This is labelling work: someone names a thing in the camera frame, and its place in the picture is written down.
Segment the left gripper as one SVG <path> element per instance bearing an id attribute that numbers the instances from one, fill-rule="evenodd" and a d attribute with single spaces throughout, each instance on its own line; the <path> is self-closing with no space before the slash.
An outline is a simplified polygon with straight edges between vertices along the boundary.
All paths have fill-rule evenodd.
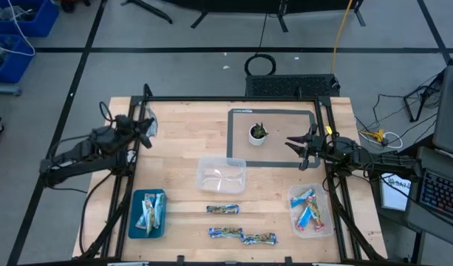
<path id="1" fill-rule="evenodd" d="M 133 140 L 139 140 L 147 149 L 152 147 L 149 137 L 146 136 L 150 126 L 146 125 L 151 125 L 155 122 L 153 117 L 135 121 L 125 115 L 117 115 L 115 122 L 115 142 L 117 146 L 124 147 Z"/>

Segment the blue red granola bar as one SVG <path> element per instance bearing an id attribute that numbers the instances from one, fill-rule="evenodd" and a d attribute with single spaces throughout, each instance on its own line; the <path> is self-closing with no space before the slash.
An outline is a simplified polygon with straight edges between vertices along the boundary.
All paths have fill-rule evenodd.
<path id="1" fill-rule="evenodd" d="M 311 210 L 309 207 L 306 207 L 301 213 L 300 217 L 297 220 L 296 228 L 300 231 L 303 231 L 311 218 Z"/>
<path id="2" fill-rule="evenodd" d="M 291 208 L 295 208 L 296 206 L 301 205 L 303 202 L 306 201 L 306 199 L 308 197 L 311 197 L 314 194 L 315 194 L 314 190 L 312 188 L 310 188 L 310 189 L 306 190 L 305 192 L 303 192 L 302 194 L 292 197 L 290 199 Z"/>

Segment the green purple granola bar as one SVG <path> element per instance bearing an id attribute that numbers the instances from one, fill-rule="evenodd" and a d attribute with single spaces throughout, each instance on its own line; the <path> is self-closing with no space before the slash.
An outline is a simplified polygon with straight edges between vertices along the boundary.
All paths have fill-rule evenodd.
<path id="1" fill-rule="evenodd" d="M 237 204 L 208 205 L 206 212 L 212 214 L 238 214 L 239 206 Z"/>
<path id="2" fill-rule="evenodd" d="M 241 228 L 209 228 L 208 235 L 211 238 L 239 238 L 244 236 Z"/>
<path id="3" fill-rule="evenodd" d="M 277 238 L 275 233 L 245 234 L 242 237 L 242 243 L 245 245 L 256 245 L 256 244 L 276 245 Z"/>

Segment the tan mat grey border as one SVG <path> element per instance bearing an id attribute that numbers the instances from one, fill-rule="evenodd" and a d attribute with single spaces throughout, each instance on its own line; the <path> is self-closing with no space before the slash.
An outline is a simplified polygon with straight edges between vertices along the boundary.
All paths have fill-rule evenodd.
<path id="1" fill-rule="evenodd" d="M 256 123 L 263 123 L 268 132 L 261 146 L 252 146 L 248 139 Z M 244 159 L 248 167 L 297 168 L 301 159 L 285 145 L 287 137 L 306 134 L 313 123 L 315 115 L 309 110 L 231 109 L 226 156 Z"/>

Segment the potted plant white pot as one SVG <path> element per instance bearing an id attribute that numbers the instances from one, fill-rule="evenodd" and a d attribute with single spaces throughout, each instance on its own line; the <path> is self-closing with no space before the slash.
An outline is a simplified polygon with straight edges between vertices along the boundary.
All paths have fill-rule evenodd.
<path id="1" fill-rule="evenodd" d="M 268 132 L 263 123 L 254 124 L 249 130 L 248 139 L 252 146 L 261 146 L 266 141 L 267 137 Z"/>

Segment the clear plastic container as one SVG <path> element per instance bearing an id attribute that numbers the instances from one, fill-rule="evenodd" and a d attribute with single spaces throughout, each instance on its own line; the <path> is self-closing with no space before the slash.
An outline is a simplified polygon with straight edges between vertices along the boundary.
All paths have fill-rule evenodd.
<path id="1" fill-rule="evenodd" d="M 307 207 L 307 202 L 303 202 L 301 205 L 291 208 L 290 199 L 298 196 L 306 190 L 312 188 L 315 192 L 314 195 L 317 197 L 317 203 L 319 207 L 319 213 L 321 215 L 321 221 L 326 225 L 326 228 L 322 231 L 315 231 L 315 222 L 311 216 L 307 227 L 300 231 L 296 228 L 296 223 L 303 210 Z M 290 221 L 293 233 L 302 239 L 310 238 L 321 238 L 331 236 L 333 234 L 333 222 L 330 216 L 330 208 L 328 206 L 328 196 L 321 185 L 319 184 L 306 184 L 306 185 L 292 185 L 288 190 L 287 201 L 289 205 Z"/>
<path id="2" fill-rule="evenodd" d="M 221 194 L 241 194 L 245 190 L 246 162 L 231 157 L 202 157 L 197 166 L 197 187 Z"/>

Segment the black computer case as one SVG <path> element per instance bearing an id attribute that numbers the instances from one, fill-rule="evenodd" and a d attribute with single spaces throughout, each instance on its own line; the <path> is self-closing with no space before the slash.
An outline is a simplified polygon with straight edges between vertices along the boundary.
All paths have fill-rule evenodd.
<path id="1" fill-rule="evenodd" d="M 251 97 L 291 96 L 338 97 L 341 85 L 333 74 L 322 75 L 249 75 L 245 95 Z"/>

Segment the yellow power plug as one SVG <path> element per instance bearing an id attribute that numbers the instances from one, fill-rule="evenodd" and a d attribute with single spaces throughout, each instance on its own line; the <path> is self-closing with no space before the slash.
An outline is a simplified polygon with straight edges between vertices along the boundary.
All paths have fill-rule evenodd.
<path id="1" fill-rule="evenodd" d="M 388 143 L 387 139 L 384 137 L 384 130 L 382 129 L 377 132 L 360 131 L 359 134 L 370 143 L 376 143 L 382 146 L 386 146 Z"/>

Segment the white paper sheet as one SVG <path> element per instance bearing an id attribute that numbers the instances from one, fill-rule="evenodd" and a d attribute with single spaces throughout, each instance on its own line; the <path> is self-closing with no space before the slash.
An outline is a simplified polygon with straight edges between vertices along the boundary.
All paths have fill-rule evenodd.
<path id="1" fill-rule="evenodd" d="M 405 211 L 412 183 L 391 173 L 383 173 L 380 182 L 381 207 L 395 211 Z"/>

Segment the teal rectangular tray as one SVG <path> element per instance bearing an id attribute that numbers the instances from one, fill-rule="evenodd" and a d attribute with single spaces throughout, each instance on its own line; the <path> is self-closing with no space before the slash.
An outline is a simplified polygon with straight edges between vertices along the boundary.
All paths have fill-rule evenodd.
<path id="1" fill-rule="evenodd" d="M 155 228 L 154 224 L 149 236 L 146 235 L 146 229 L 140 229 L 136 227 L 136 223 L 142 213 L 141 201 L 143 200 L 146 194 L 154 194 L 153 206 L 155 206 L 156 194 L 166 193 L 162 189 L 148 189 L 148 190 L 136 190 L 133 193 L 132 199 L 132 208 L 131 208 L 131 218 L 129 222 L 129 238 L 130 239 L 148 239 L 148 238 L 160 238 L 165 231 L 165 222 L 166 222 L 166 201 L 164 203 L 164 209 L 162 214 L 162 219 L 159 228 Z"/>

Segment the blue plastic bin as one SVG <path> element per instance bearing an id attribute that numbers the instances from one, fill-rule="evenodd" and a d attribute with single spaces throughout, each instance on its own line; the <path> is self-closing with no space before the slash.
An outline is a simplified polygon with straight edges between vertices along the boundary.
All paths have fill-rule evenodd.
<path id="1" fill-rule="evenodd" d="M 0 0 L 0 8 L 7 10 L 8 19 L 0 20 L 0 34 L 19 34 L 15 22 L 13 20 L 12 10 L 20 7 L 23 10 L 33 10 L 33 17 L 23 19 L 19 16 L 17 24 L 22 33 L 27 37 L 47 37 L 58 17 L 59 11 L 51 0 Z"/>
<path id="2" fill-rule="evenodd" d="M 18 83 L 33 56 L 20 35 L 0 34 L 0 83 Z"/>

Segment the grey desk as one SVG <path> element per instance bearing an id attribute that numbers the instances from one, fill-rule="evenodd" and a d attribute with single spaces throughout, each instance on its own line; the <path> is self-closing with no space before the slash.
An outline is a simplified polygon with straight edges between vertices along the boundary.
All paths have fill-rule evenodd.
<path id="1" fill-rule="evenodd" d="M 420 147 L 417 158 L 421 160 L 423 174 L 424 171 L 435 171 L 453 178 L 452 157 L 434 149 Z M 419 200 L 422 181 L 423 178 L 411 184 L 409 201 L 404 214 L 405 220 L 411 226 L 453 244 L 453 219 L 422 204 Z"/>
<path id="2" fill-rule="evenodd" d="M 453 154 L 453 66 L 445 69 L 432 142 Z"/>

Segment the black partition screen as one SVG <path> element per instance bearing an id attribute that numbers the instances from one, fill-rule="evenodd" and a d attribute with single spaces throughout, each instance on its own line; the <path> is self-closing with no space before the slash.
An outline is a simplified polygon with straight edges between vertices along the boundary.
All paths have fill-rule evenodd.
<path id="1" fill-rule="evenodd" d="M 366 24 L 360 14 L 364 0 L 160 0 L 178 7 L 197 10 L 200 17 L 191 25 L 195 29 L 209 13 L 267 13 L 276 14 L 284 33 L 288 32 L 283 17 L 290 13 L 346 10 L 356 14 L 362 27 Z"/>

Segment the black backlit keyboard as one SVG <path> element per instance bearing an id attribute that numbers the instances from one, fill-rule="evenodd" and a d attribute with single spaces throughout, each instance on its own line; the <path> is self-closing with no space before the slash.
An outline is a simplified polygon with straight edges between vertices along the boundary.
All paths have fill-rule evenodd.
<path id="1" fill-rule="evenodd" d="M 435 171 L 424 171 L 419 200 L 453 219 L 453 178 Z"/>

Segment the black aluminium frame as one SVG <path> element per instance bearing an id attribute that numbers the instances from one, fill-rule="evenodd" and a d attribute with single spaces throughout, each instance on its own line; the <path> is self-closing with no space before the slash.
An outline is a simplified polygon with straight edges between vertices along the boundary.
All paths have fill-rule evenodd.
<path id="1" fill-rule="evenodd" d="M 114 98 L 110 110 L 135 120 L 157 116 L 157 136 L 147 149 L 132 143 L 134 155 L 123 174 L 99 171 L 92 176 L 89 202 L 75 255 L 83 265 L 96 259 L 146 262 L 149 266 L 215 264 L 283 265 L 286 262 L 366 263 L 385 260 L 386 251 L 372 191 L 355 174 L 334 177 L 327 164 L 313 158 L 308 169 L 248 167 L 241 194 L 221 194 L 197 187 L 202 157 L 227 157 L 231 109 L 309 110 L 317 134 L 325 126 L 359 144 L 348 98 Z M 290 221 L 288 190 L 319 184 L 328 196 L 333 234 L 302 239 Z M 160 238 L 130 239 L 129 222 L 136 190 L 162 189 L 167 196 L 165 231 Z M 237 204 L 238 214 L 212 214 L 208 205 Z M 275 233 L 276 245 L 245 245 L 239 238 L 211 238 L 209 228 L 241 228 L 245 234 Z"/>

